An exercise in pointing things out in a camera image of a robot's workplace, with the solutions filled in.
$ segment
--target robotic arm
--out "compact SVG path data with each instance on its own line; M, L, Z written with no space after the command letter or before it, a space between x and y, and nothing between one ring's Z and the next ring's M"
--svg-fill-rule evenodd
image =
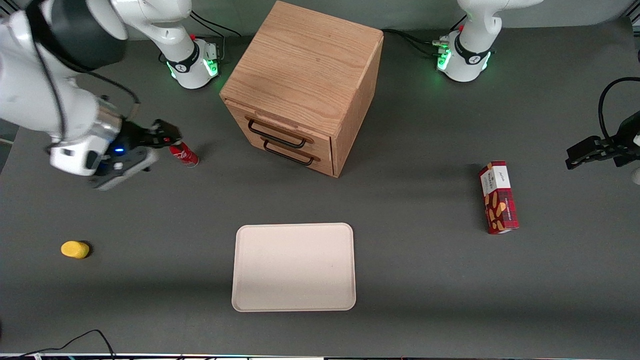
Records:
M625 119L618 128L618 132L610 136L604 122L604 100L609 90L618 83L626 81L640 82L640 78L627 77L612 81L605 87L598 102L598 117L600 129L604 138L589 136L583 141L567 149L566 167L573 170L578 166L592 161L613 159L616 167L622 167L635 160L640 160L640 111ZM640 185L640 168L632 174L634 183Z
M160 28L158 22L178 22L189 17L191 0L111 0L122 21L156 43L167 59L172 76L187 89L201 88L218 75L214 44L192 39L184 26Z
M190 11L190 0L34 0L0 22L0 118L48 133L51 165L96 175L96 188L106 190L148 168L157 160L154 148L179 141L179 130L162 120L151 129L137 126L134 111L127 119L79 88L75 76L124 57L124 22L158 45L182 86L206 85L217 75L211 70L217 67L215 46L193 41L182 26L152 25L181 20Z
M491 46L502 29L502 19L496 13L527 8L542 1L458 0L460 8L467 13L467 21L464 30L454 30L433 42L440 53L437 69L455 81L474 80L486 68Z

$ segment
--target green led light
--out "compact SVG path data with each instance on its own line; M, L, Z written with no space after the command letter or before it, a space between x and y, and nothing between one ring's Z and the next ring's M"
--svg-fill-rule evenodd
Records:
M486 55L486 60L484 61L484 65L482 65L482 69L486 69L486 64L489 62L489 58L491 57L491 51Z
M175 79L175 74L173 73L173 69L171 68L171 65L169 65L169 62L166 62L166 66L169 68L169 71L171 71L171 77Z
M438 60L438 69L444 71L449 64L449 59L451 59L451 50L447 49L444 54L440 55L440 60Z
M216 60L202 59L202 63L204 63L212 78L218 75L218 62Z

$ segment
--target red box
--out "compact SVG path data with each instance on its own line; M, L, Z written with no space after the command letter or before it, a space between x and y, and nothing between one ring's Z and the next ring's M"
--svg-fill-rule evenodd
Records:
M480 171L484 195L484 212L490 234L504 234L518 229L518 214L513 202L507 163L492 161Z

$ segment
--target gray tabletop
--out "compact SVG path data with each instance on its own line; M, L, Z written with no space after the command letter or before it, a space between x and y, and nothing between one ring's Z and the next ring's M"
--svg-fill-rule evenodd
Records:
M437 32L421 34L436 38ZM117 352L296 356L640 357L640 186L612 162L567 171L599 132L598 96L640 75L627 20L507 29L469 84L387 35L376 97L340 179L249 145L210 86L180 88L150 42L102 72L137 91L138 122L178 125L201 155L168 151L108 192L64 174L21 129L0 177L0 350L59 346L93 328ZM83 79L96 94L128 99ZM613 130L637 85L611 92ZM477 171L506 160L521 228L486 233ZM238 313L235 234L245 224L347 222L356 306ZM60 254L67 240L92 257ZM70 351L104 352L100 339Z

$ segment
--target power cord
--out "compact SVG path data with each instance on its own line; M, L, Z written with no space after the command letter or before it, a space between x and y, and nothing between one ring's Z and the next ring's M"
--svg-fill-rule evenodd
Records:
M454 31L458 27L458 25L460 25L460 23L463 22L466 18L467 18L467 14L465 14L465 16L463 16L460 20L458 20L458 22L454 26L451 26L451 29L449 29L449 32Z
M18 6L18 4L15 3L15 1L13 0L4 0L4 2L9 5L9 7L11 9L13 9L15 12L20 10L20 7Z
M409 45L411 45L414 49L418 50L420 53L425 54L426 56L433 56L433 53L430 53L424 49L421 49L417 44L421 44L421 45L430 45L431 42L426 42L423 40L420 40L419 38L411 35L411 34L407 34L404 31L399 31L399 30L395 30L395 29L382 29L382 32L385 33L390 33L390 34L396 34L399 35L400 37L402 37L402 39L404 39L405 41L407 41L409 43Z
M222 25L217 24L217 23L215 23L215 22L213 22L213 21L209 21L209 20L207 20L207 19L203 18L202 16L198 15L198 14L197 14L196 12L194 12L194 11L191 11L191 14L192 14L192 15L194 15L195 17L197 17L198 19L200 19L200 20L202 20L202 21L204 21L204 22L208 23L208 24L211 24L211 25L216 26L216 27L221 28L221 29L225 29L225 30L227 30L227 31L231 31L232 33L235 33L235 34L236 34L237 36L239 36L239 37L241 37L241 36L242 36L242 35L241 35L239 32L237 32L236 30L229 29L229 28L227 28L226 26L222 26Z
M607 87L605 87L604 90L602 90L602 94L600 94L600 100L598 101L598 120L600 121L600 130L602 130L602 135L604 136L605 140L607 140L607 143L611 146L613 146L614 144L613 144L613 141L611 140L611 136L609 136L609 132L607 131L607 126L604 123L604 114L603 114L604 100L607 97L607 93L609 93L609 90L611 90L613 86L615 86L618 83L624 83L626 81L640 82L640 78L635 76L627 76L625 78L619 78L614 81L611 81L607 85Z
M40 350L36 350L36 351L30 351L30 352L26 352L22 355L18 355L18 356L4 356L4 357L0 357L0 359L20 359L23 357L27 357L33 354L38 354L41 352L46 352L46 351L58 351L58 350L62 350L65 347L69 346L71 343L73 343L75 340L78 340L79 338L82 338L83 336L87 335L87 334L91 334L92 332L97 332L98 334L100 334L100 337L102 338L102 340L104 340L104 343L107 345L108 349L109 349L109 355L111 356L111 360L115 360L116 357L116 353L113 351L113 348L111 347L111 344L109 343L109 340L107 340L107 337L105 337L105 335L102 333L102 331L98 330L98 329L94 329L94 330L89 330L86 333L80 335L80 336L76 336L75 338L69 340L66 344L62 345L61 347L50 347L50 348L43 348Z
M56 107L58 109L58 117L60 118L60 139L58 140L57 143L61 143L62 141L64 141L65 135L67 134L67 117L65 115L64 109L62 108L62 101L60 100L60 94L58 93L58 88L56 88L56 85L53 82L51 71L49 71L49 67L47 66L46 61L44 61L44 58L42 57L42 53L38 48L38 42L36 41L35 37L31 37L31 43L33 43L33 49L35 49L36 57L38 58L38 62L40 63L40 68L42 69L44 76L47 78L47 82L49 83L49 88L51 89L51 92L53 93L53 98L56 102ZM54 147L57 143L50 143L45 148L45 151L49 153L51 148Z
M225 35L222 35L219 31L216 31L214 29L212 29L211 27L207 26L204 24L204 22L198 20L197 17L191 15L191 18L193 20L195 20L197 23L199 23L200 25L204 26L205 28L213 31L214 33L218 34L218 36L220 36L222 38L222 55L220 56L220 61L225 59L225 55L227 54L227 37Z
M42 72L44 73L45 77L47 78L47 82L49 83L49 88L51 89L51 92L53 93L53 97L54 97L54 100L55 100L55 103L56 103L56 107L58 109L58 117L60 118L60 139L58 140L57 143L51 143L45 148L45 151L47 153L49 153L51 151L52 147L54 147L56 144L61 143L62 141L64 141L65 135L67 134L67 117L65 115L65 112L64 112L64 109L63 109L63 106L62 106L62 101L60 99L60 94L58 93L58 89L56 88L56 85L54 84L54 81L53 81L53 77L51 76L51 71L49 70L49 67L46 64L46 61L44 60L44 57L42 56L42 53L40 52L40 49L37 46L38 42L36 41L35 37L31 37L31 42L33 43L33 48L35 49L36 57L38 58L38 62L40 63L40 68L42 69ZM76 66L75 64L67 63L66 61L64 61L64 65L69 67L69 68L71 68L72 70L74 70L76 72L80 72L80 73L83 73L83 74L88 74L90 76L93 76L94 78L97 78L97 79L102 80L102 81L104 81L106 83L109 83L109 84L121 89L122 91L126 92L129 96L131 96L131 98L134 101L134 104L133 104L133 107L131 108L131 112L129 113L129 116L127 117L128 119L133 118L136 115L136 113L138 112L138 107L141 104L140 98L131 89L127 88L123 84L118 83L117 81L114 81L112 79L107 78L106 76L102 76L100 74L96 74L93 71L84 70L84 69Z

